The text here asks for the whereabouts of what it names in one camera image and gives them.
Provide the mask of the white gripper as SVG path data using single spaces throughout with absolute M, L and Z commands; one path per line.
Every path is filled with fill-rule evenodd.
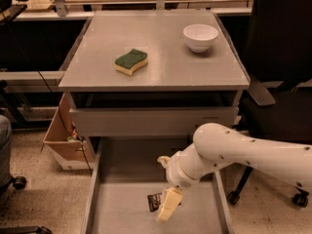
M 186 174 L 180 160 L 180 151 L 172 157 L 160 156 L 157 158 L 157 162 L 165 167 L 166 179 L 171 186 L 163 190 L 156 217 L 158 222 L 166 222 L 170 219 L 183 198 L 181 190 L 188 190 L 199 182 L 198 179 L 193 179 Z

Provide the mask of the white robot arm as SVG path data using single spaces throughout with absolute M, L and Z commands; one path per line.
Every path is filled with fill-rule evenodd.
M 170 187 L 165 190 L 157 220 L 167 221 L 181 202 L 183 192 L 200 179 L 233 163 L 246 165 L 278 178 L 299 192 L 293 201 L 305 207 L 312 189 L 312 146 L 252 138 L 216 123 L 200 126 L 193 142 L 175 155 L 161 156 Z

